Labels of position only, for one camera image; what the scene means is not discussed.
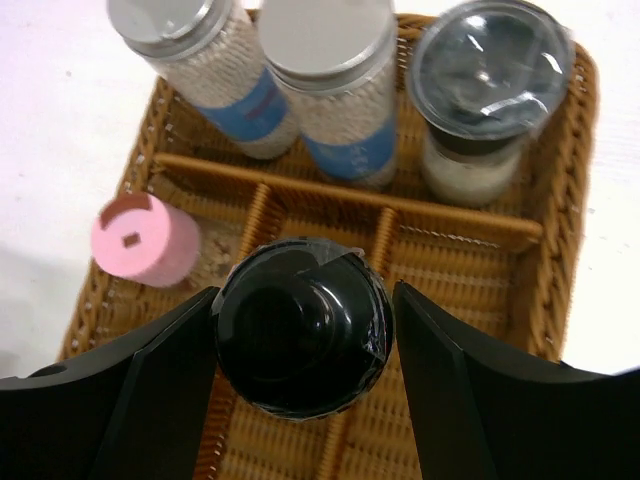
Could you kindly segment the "black cap spice bottle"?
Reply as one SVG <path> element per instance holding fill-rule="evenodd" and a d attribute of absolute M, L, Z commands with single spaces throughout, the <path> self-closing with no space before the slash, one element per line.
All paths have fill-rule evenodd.
<path fill-rule="evenodd" d="M 319 237 L 262 245 L 211 306 L 218 364 L 246 402 L 280 418 L 339 413 L 372 389 L 395 319 L 360 248 Z"/>

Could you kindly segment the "grey lid grinder bottle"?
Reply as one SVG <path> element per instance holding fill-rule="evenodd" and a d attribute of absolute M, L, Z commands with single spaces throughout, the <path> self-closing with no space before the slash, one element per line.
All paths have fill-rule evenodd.
<path fill-rule="evenodd" d="M 504 193 L 566 96 L 574 59 L 565 27 L 529 2 L 468 1 L 441 14 L 405 74 L 427 126 L 421 169 L 433 195 L 476 208 Z"/>

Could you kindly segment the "silver lid blue label jar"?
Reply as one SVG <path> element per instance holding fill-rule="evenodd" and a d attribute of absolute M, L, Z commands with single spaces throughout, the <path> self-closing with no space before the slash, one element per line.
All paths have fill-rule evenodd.
<path fill-rule="evenodd" d="M 107 12 L 129 49 L 244 154 L 271 160 L 293 145 L 298 126 L 240 2 L 111 0 Z"/>

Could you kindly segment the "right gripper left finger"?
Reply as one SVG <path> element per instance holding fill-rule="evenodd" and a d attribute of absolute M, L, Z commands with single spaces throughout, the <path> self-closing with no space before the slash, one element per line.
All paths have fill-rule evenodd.
<path fill-rule="evenodd" d="M 1 381 L 4 479 L 190 479 L 216 370 L 208 287 L 79 356 Z"/>

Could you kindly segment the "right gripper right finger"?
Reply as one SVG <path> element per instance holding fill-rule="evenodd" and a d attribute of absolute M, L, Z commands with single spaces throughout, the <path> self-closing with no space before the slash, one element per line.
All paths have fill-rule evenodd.
<path fill-rule="evenodd" d="M 394 287 L 397 344 L 426 479 L 635 479 L 639 374 L 506 344 Z"/>

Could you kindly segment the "pink cap spice bottle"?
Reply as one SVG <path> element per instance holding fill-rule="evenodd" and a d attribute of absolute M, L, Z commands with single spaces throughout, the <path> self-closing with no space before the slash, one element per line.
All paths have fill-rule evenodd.
<path fill-rule="evenodd" d="M 200 226 L 189 214 L 145 192 L 107 203 L 90 238 L 93 259 L 103 271 L 155 288 L 186 282 L 201 244 Z"/>

